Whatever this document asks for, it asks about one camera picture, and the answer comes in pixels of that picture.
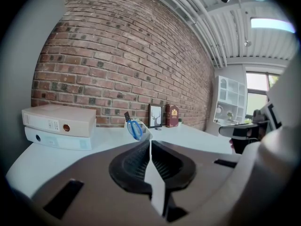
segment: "red book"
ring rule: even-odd
[[[179,108],[175,105],[166,105],[166,127],[179,125]]]

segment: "white bookshelf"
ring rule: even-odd
[[[218,76],[206,132],[218,135],[220,126],[242,124],[246,114],[246,87],[244,84]]]

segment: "window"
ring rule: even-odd
[[[245,123],[251,123],[254,110],[260,110],[267,102],[267,91],[277,82],[279,75],[270,73],[246,73],[248,101]]]
[[[270,19],[270,18],[251,18],[251,27],[252,28],[273,28],[285,30],[288,32],[295,33],[295,29],[291,23]]]

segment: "binder finger hole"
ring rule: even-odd
[[[64,131],[70,131],[70,126],[67,124],[64,124],[63,129],[64,129]]]

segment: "lamp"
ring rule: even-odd
[[[217,108],[216,108],[216,113],[220,114],[220,113],[223,113],[224,112],[224,109],[218,105]]]

